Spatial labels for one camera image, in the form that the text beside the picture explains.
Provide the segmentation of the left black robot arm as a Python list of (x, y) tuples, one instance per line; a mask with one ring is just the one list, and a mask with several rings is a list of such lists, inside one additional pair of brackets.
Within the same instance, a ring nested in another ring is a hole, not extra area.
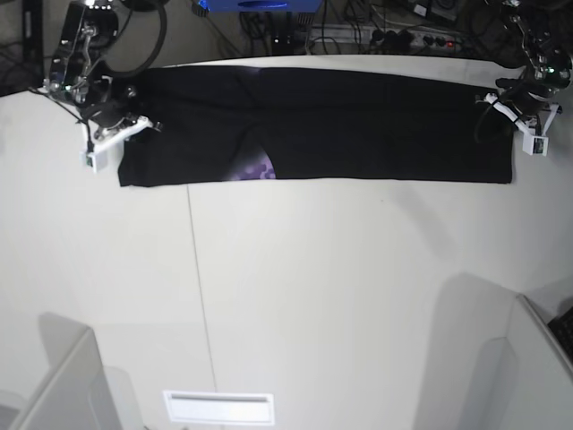
[(520, 71), (496, 81), (500, 103), (520, 120), (537, 117), (572, 84), (570, 1), (475, 2), (466, 31), (485, 59)]

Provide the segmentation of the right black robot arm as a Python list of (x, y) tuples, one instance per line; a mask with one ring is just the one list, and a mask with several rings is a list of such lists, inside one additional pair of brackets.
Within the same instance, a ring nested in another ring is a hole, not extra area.
[(44, 88), (84, 125), (105, 135), (134, 125), (137, 78), (167, 39), (164, 1), (71, 1)]

